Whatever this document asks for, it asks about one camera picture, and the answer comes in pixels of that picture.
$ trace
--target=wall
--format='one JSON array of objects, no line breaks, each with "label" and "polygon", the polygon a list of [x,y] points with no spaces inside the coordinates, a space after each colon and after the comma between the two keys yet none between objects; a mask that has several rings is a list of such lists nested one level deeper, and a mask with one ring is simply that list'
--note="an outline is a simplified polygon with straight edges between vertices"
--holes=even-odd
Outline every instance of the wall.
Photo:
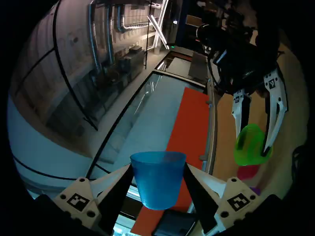
[{"label": "wall", "polygon": [[[25,165],[60,177],[78,178],[86,175],[92,160],[55,144],[37,132],[21,116],[10,96],[7,128],[12,153]],[[67,187],[72,182],[41,176],[17,162],[16,165],[21,175],[39,184]]]}]

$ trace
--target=orange mat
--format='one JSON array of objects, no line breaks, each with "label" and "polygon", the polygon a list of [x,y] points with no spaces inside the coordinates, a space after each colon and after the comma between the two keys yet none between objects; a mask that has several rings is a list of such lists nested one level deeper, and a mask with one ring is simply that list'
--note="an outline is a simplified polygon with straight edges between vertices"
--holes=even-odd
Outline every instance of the orange mat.
[{"label": "orange mat", "polygon": [[[199,160],[199,157],[204,155],[207,142],[209,124],[207,100],[207,95],[185,88],[166,148],[166,151],[185,153],[187,156],[186,162],[199,169],[202,167],[202,161]],[[185,181],[182,180],[177,203],[172,209],[186,212],[190,203],[190,194]],[[163,210],[150,210],[143,206],[131,232],[142,236],[150,236],[160,221],[163,212]]]}]

